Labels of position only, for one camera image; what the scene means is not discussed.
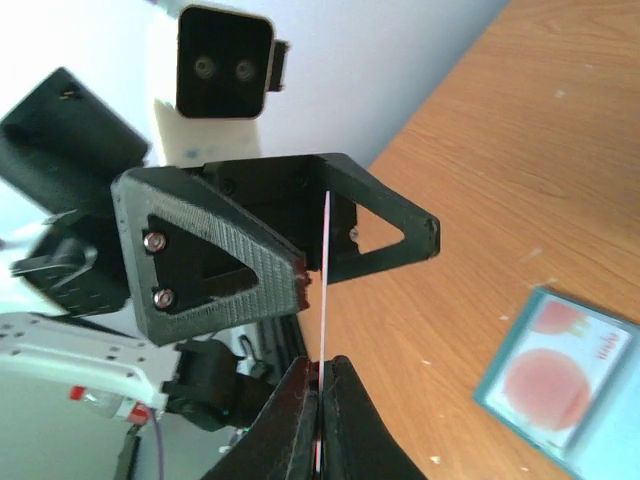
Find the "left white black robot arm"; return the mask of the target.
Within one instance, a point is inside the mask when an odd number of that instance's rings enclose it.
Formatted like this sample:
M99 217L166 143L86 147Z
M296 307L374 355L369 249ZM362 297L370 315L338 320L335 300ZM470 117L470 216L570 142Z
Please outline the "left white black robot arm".
M424 261L438 219L343 154L147 167L147 146L57 69L1 123L1 175L51 218L17 279L62 309L1 318L1 365L132 423L250 426L271 385L220 331L290 324L329 283Z

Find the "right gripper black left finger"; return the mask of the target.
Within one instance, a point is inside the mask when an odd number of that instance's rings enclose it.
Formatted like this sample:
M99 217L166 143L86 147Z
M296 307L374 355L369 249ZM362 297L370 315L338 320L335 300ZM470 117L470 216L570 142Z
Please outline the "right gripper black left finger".
M312 479L318 413L317 365L297 358L243 438L203 478Z

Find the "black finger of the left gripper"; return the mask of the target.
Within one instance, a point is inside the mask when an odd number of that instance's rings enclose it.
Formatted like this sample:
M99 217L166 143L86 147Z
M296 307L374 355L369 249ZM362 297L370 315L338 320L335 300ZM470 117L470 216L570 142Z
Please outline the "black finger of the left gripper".
M437 217L387 187L345 154L317 154L320 188L360 205L394 226L403 239L367 253L329 250L330 284L426 261L441 250Z
M304 253L203 180L136 168L111 190L136 322L152 343L308 307Z

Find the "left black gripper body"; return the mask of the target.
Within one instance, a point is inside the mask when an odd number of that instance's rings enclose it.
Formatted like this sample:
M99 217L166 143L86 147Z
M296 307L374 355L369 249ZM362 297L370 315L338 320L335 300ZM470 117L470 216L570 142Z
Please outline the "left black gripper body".
M331 194L330 275L332 280L358 276L358 247L350 233L356 227L353 200L338 193L331 173L349 179L358 164L344 154L311 154L210 162L192 175L242 207L281 235L306 257L306 268L321 267L325 192Z

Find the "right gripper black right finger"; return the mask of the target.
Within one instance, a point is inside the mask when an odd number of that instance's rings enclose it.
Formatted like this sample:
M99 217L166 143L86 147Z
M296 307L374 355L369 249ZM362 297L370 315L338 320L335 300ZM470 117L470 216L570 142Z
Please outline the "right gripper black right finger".
M351 361L324 363L322 389L323 479L423 479L394 440Z

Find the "red white credit card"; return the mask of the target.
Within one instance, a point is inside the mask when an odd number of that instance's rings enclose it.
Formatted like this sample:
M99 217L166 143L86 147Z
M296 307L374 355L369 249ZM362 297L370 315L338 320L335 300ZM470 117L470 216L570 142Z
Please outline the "red white credit card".
M620 321L538 290L484 401L534 442L563 450L632 338Z

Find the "blue card holder wallet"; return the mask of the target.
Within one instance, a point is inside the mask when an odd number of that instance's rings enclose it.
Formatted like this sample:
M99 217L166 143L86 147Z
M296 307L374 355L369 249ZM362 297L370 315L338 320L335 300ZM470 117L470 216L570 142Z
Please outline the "blue card holder wallet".
M474 400L575 479L639 476L639 327L537 287Z

